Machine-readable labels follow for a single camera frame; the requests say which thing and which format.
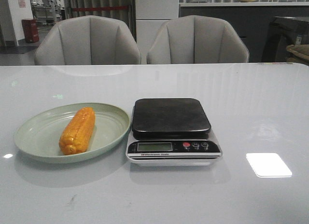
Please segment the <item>orange corn cob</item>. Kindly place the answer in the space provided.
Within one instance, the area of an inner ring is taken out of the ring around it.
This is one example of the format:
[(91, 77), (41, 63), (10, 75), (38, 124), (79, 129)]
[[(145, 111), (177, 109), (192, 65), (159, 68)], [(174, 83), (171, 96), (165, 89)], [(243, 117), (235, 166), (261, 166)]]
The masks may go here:
[(95, 127), (95, 112), (91, 107), (81, 108), (63, 130), (59, 147), (64, 155), (87, 151)]

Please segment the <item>black silver kitchen scale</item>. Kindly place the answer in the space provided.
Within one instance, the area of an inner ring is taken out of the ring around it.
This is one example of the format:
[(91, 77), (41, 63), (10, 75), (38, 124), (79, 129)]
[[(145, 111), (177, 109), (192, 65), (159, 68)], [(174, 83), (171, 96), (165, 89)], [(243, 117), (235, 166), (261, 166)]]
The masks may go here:
[(126, 156), (140, 166), (208, 166), (223, 155), (201, 103), (194, 98), (135, 102)]

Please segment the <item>light green plate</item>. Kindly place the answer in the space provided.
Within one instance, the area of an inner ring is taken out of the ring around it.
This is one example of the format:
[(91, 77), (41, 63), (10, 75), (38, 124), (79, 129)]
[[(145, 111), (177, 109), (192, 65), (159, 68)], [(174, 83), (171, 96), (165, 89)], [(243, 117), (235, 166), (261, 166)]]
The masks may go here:
[[(69, 121), (83, 107), (93, 108), (96, 116), (89, 147), (84, 153), (64, 155), (58, 141)], [(16, 131), (14, 142), (22, 153), (34, 160), (52, 164), (75, 163), (114, 148), (127, 135), (129, 127), (129, 115), (116, 106), (77, 103), (56, 107), (30, 118)]]

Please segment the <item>white drawer cabinet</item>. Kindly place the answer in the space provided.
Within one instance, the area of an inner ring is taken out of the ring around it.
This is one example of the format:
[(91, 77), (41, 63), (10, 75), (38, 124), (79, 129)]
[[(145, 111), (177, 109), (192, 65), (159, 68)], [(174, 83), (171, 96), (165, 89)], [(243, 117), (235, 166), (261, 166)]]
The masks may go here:
[(136, 42), (142, 64), (146, 64), (147, 52), (160, 26), (178, 14), (179, 0), (135, 0)]

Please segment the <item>dark grey counter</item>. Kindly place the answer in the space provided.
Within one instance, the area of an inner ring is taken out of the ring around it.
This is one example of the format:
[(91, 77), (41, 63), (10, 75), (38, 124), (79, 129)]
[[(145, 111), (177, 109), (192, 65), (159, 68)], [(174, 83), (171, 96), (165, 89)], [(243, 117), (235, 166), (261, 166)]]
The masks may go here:
[(224, 19), (236, 30), (250, 52), (250, 62), (262, 62), (269, 23), (274, 17), (309, 17), (302, 2), (181, 3), (179, 16), (200, 15)]

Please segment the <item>red bin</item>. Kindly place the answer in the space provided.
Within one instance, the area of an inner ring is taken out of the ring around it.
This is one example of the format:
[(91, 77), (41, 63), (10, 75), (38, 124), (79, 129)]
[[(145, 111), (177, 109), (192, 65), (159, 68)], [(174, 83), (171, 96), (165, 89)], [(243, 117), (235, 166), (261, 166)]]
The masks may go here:
[(26, 43), (35, 43), (39, 41), (36, 19), (22, 19), (22, 27)]

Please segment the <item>black glossy appliance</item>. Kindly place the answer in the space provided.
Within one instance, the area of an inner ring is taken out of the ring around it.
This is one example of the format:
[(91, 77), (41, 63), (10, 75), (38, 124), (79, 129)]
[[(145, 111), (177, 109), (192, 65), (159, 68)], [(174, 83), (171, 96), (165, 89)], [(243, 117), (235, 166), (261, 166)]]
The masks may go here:
[(309, 43), (309, 18), (274, 17), (269, 23), (267, 40), (264, 46), (262, 62), (285, 62), (288, 58), (288, 45)]

